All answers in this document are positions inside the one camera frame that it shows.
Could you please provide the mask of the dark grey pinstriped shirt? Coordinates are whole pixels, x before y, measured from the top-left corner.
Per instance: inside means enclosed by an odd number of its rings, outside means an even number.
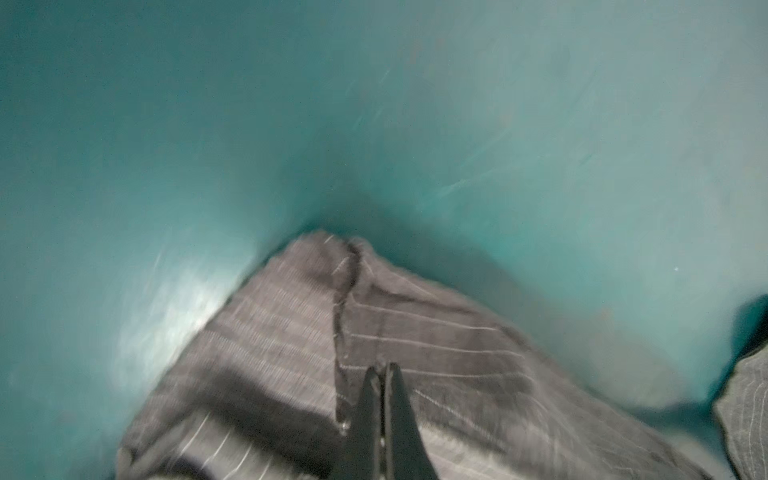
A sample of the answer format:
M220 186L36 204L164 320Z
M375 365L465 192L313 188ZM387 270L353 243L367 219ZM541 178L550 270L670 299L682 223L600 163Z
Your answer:
M439 479L763 479L767 333L714 402L607 318L522 293L504 319L380 257L302 235L193 336L127 428L120 479L328 479L366 371L403 375Z

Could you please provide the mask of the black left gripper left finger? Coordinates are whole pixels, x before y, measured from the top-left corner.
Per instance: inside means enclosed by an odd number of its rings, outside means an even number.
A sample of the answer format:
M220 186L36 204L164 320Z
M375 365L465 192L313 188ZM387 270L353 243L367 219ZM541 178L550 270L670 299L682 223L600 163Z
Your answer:
M382 418L382 381L377 371L369 368L362 383L341 455L329 479L382 478Z

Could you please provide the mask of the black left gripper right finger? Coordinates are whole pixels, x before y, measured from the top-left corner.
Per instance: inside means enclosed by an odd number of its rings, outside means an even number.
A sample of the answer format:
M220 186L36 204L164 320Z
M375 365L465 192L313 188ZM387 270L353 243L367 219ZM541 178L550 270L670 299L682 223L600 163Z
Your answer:
M400 367L386 366L383 390L384 478L438 480L420 435Z

